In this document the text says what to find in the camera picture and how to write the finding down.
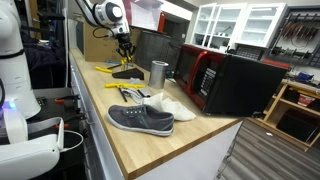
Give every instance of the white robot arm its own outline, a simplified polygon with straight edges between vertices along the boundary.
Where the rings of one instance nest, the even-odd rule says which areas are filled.
[[[20,38],[20,19],[13,0],[0,0],[0,78],[6,101],[28,119],[40,111],[33,94],[26,56]]]
[[[130,42],[130,29],[122,0],[105,0],[102,4],[92,4],[90,0],[75,1],[91,26],[109,29],[108,37],[119,41],[117,52],[122,57],[128,58],[134,54],[136,47]]]

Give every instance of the cabinet door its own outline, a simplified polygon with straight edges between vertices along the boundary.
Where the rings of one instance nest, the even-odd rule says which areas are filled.
[[[211,23],[209,28],[210,39],[208,48],[225,51],[227,46],[233,42],[236,30],[239,28],[240,17],[244,15],[246,3],[222,4],[217,10],[214,24]]]
[[[267,48],[285,9],[285,3],[249,5],[237,42]]]
[[[199,8],[197,19],[191,36],[191,44],[204,47],[208,42],[209,27],[215,12],[216,3],[202,5]]]

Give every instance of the metal grate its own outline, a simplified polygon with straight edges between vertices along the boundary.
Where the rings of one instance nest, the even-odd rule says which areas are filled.
[[[263,55],[263,52],[263,50],[251,46],[238,45],[236,55],[250,59],[260,60],[261,56]]]
[[[320,68],[320,42],[318,43],[317,47],[315,48],[313,56],[311,57],[311,60],[309,62],[309,66]]]

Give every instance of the microwave control panel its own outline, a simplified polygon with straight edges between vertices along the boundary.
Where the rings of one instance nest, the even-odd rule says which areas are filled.
[[[216,77],[216,71],[207,68],[202,83],[201,83],[201,89],[200,89],[200,96],[203,97],[204,99],[207,99],[207,96],[210,93],[212,84],[214,82],[214,78]]]

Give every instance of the shoe sole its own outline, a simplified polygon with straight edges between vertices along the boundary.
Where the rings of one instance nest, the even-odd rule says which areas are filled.
[[[143,133],[149,133],[153,135],[158,135],[158,136],[170,136],[172,134],[173,128],[169,131],[158,131],[158,130],[153,130],[153,129],[142,129],[142,128],[129,128],[126,126],[123,126],[119,123],[117,123],[112,117],[108,114],[108,119],[109,121],[116,126],[119,129],[127,130],[127,131],[133,131],[133,132],[143,132]]]

